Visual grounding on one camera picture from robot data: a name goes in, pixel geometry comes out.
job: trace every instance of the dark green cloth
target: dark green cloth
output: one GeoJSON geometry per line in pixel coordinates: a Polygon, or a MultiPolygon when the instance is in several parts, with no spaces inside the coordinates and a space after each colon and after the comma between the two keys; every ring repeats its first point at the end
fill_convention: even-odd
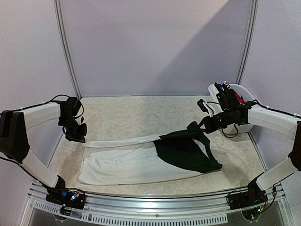
{"type": "Polygon", "coordinates": [[[195,121],[189,124],[186,130],[162,135],[160,138],[161,140],[154,141],[158,157],[171,165],[200,173],[222,168],[211,153],[210,140],[200,131],[195,121]],[[205,146],[208,157],[193,139],[205,146]]]}

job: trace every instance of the fabric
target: fabric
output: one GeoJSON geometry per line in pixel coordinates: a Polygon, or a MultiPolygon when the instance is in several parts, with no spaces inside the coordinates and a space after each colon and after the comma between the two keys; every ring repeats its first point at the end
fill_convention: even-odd
{"type": "Polygon", "coordinates": [[[210,140],[200,131],[195,121],[186,130],[172,132],[160,138],[161,140],[154,141],[158,157],[173,166],[200,173],[222,168],[211,153],[210,140]],[[195,140],[204,145],[206,154],[195,140]]]}
{"type": "Polygon", "coordinates": [[[79,181],[89,185],[142,184],[190,178],[219,170],[209,140],[189,125],[187,130],[83,146],[79,181]]]}

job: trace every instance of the textured surface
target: textured surface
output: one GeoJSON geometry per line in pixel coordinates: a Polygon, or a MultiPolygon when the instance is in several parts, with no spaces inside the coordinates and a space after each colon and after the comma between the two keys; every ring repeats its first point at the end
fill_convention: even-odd
{"type": "MultiPolygon", "coordinates": [[[[83,98],[87,140],[117,140],[185,129],[206,116],[196,102],[202,97],[95,97],[83,98]]],[[[177,181],[120,186],[89,186],[78,182],[84,148],[62,139],[50,169],[61,175],[68,187],[108,194],[172,195],[200,194],[245,186],[263,172],[247,134],[225,138],[219,131],[207,135],[219,172],[177,181]]]]}

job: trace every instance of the metal frame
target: metal frame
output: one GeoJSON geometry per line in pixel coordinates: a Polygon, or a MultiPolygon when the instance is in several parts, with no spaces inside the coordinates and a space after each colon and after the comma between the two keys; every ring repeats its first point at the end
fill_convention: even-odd
{"type": "MultiPolygon", "coordinates": [[[[282,205],[283,218],[289,217],[285,194],[278,184],[276,201],[282,205]]],[[[196,194],[194,197],[120,197],[107,194],[87,193],[84,210],[73,209],[70,218],[101,225],[127,226],[192,226],[218,225],[227,222],[227,214],[240,210],[230,210],[226,196],[229,191],[211,194],[196,194]]],[[[30,222],[33,208],[60,215],[61,206],[45,201],[47,191],[38,183],[33,183],[28,193],[26,211],[20,225],[27,226],[30,222]]],[[[272,189],[267,191],[269,200],[272,189]]]]}
{"type": "Polygon", "coordinates": [[[252,8],[251,8],[251,13],[250,13],[250,18],[249,18],[249,23],[248,23],[248,31],[246,34],[246,40],[245,40],[245,47],[244,47],[244,53],[243,53],[243,58],[240,63],[240,68],[238,71],[238,76],[236,79],[236,84],[240,84],[244,70],[246,67],[246,62],[248,59],[250,47],[251,47],[251,41],[252,41],[252,36],[254,32],[254,27],[255,27],[255,20],[256,20],[256,13],[257,13],[257,7],[258,7],[258,0],[253,0],[252,1],[252,8]]]}
{"type": "Polygon", "coordinates": [[[60,0],[54,0],[54,5],[55,5],[55,15],[56,15],[56,20],[57,20],[58,30],[59,30],[60,37],[61,37],[63,52],[65,55],[70,79],[71,79],[76,97],[78,99],[81,99],[82,95],[80,93],[79,83],[76,78],[76,74],[74,71],[74,67],[73,67],[73,63],[71,60],[71,55],[70,55],[70,51],[69,51],[69,47],[68,47],[68,42],[67,42],[67,38],[66,38],[66,32],[65,32],[65,27],[64,27],[64,23],[63,23],[63,14],[62,14],[62,7],[61,7],[60,0]]]}
{"type": "Polygon", "coordinates": [[[293,216],[292,216],[292,212],[290,209],[290,206],[287,202],[287,199],[280,199],[278,200],[278,205],[279,205],[279,209],[280,209],[280,213],[284,222],[284,225],[292,225],[294,226],[294,220],[293,220],[293,216]]]}

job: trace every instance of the black cable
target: black cable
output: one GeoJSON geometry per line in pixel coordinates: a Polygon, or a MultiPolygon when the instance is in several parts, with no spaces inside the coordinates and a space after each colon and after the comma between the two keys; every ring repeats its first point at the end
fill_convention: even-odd
{"type": "Polygon", "coordinates": [[[270,110],[270,111],[273,111],[273,112],[282,113],[282,114],[287,114],[287,115],[290,115],[290,116],[292,116],[292,117],[296,117],[296,118],[298,118],[298,119],[301,119],[301,116],[294,115],[294,114],[292,114],[292,113],[284,112],[284,111],[277,110],[277,109],[273,109],[273,108],[268,108],[267,106],[264,106],[264,105],[262,105],[261,103],[259,103],[259,101],[256,100],[256,99],[253,100],[252,102],[255,102],[257,105],[259,105],[260,107],[263,107],[263,108],[265,108],[265,109],[267,109],[267,110],[270,110]]]}
{"type": "Polygon", "coordinates": [[[226,138],[234,138],[234,137],[236,137],[236,136],[238,135],[238,128],[236,127],[236,123],[234,124],[234,128],[235,128],[235,130],[236,130],[236,134],[235,134],[234,136],[232,136],[232,137],[227,136],[227,135],[225,134],[223,128],[222,128],[222,133],[223,133],[223,135],[224,135],[226,138]]]}
{"type": "Polygon", "coordinates": [[[75,119],[78,119],[79,117],[83,116],[83,114],[84,114],[85,109],[84,109],[83,104],[80,103],[80,106],[81,106],[81,108],[83,109],[83,111],[82,111],[82,113],[81,113],[79,116],[74,117],[75,119]]]}
{"type": "Polygon", "coordinates": [[[226,197],[226,201],[227,201],[227,202],[229,202],[229,196],[230,196],[232,193],[234,193],[234,192],[239,192],[239,193],[241,193],[241,192],[238,191],[238,190],[234,190],[234,191],[229,192],[229,193],[227,194],[227,197],[226,197]]]}
{"type": "Polygon", "coordinates": [[[33,179],[35,179],[36,181],[39,181],[34,175],[32,175],[30,172],[28,172],[26,169],[24,169],[23,166],[21,166],[18,162],[14,161],[14,160],[10,160],[10,159],[7,159],[7,158],[3,158],[0,156],[0,159],[2,160],[5,160],[5,161],[8,161],[8,162],[12,162],[13,164],[16,164],[17,166],[19,166],[21,169],[23,169],[23,171],[25,173],[27,173],[29,176],[31,176],[33,179]]]}
{"type": "Polygon", "coordinates": [[[211,104],[216,104],[216,105],[220,105],[220,103],[217,102],[213,102],[213,101],[206,101],[207,103],[211,103],[211,104]]]}
{"type": "Polygon", "coordinates": [[[274,196],[273,201],[271,202],[271,204],[267,208],[264,208],[263,211],[260,212],[260,214],[262,214],[263,212],[267,211],[273,205],[275,199],[276,199],[276,196],[274,196]]]}
{"type": "MultiPolygon", "coordinates": [[[[86,193],[81,190],[81,189],[77,189],[78,192],[82,192],[84,197],[86,197],[86,193]]],[[[72,202],[73,200],[70,199],[67,203],[65,203],[61,208],[60,208],[60,213],[65,215],[65,216],[70,216],[72,213],[72,210],[66,209],[66,205],[68,205],[70,202],[72,202]]]]}
{"type": "Polygon", "coordinates": [[[66,135],[65,126],[62,127],[62,131],[66,135]]]}
{"type": "Polygon", "coordinates": [[[54,98],[52,98],[51,100],[48,100],[46,101],[45,103],[41,103],[41,104],[37,104],[37,105],[31,105],[31,106],[28,106],[28,107],[24,107],[24,108],[20,108],[20,109],[15,109],[15,110],[9,110],[9,112],[18,112],[18,111],[22,111],[22,110],[26,110],[26,109],[29,109],[29,108],[33,108],[33,107],[38,107],[38,106],[42,106],[42,105],[46,105],[46,104],[49,104],[50,102],[52,102],[54,99],[56,99],[57,97],[70,97],[68,95],[65,95],[65,94],[59,94],[59,95],[56,95],[54,98]]]}

